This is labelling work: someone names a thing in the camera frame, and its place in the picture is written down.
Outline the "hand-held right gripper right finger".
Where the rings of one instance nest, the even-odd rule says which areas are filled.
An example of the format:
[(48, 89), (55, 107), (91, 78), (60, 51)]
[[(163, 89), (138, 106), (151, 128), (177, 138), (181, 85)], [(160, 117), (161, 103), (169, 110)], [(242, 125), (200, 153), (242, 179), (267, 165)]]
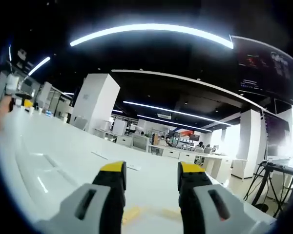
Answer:
[(275, 219), (214, 183), (197, 164), (178, 163), (179, 207), (186, 234), (266, 234)]

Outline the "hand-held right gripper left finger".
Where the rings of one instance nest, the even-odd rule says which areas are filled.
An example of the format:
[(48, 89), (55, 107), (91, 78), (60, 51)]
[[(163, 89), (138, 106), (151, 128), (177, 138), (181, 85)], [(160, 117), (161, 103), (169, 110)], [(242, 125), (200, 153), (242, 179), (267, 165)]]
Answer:
[(104, 165), (92, 183), (77, 188), (49, 220), (37, 222), (41, 234), (119, 234), (126, 191), (126, 162)]

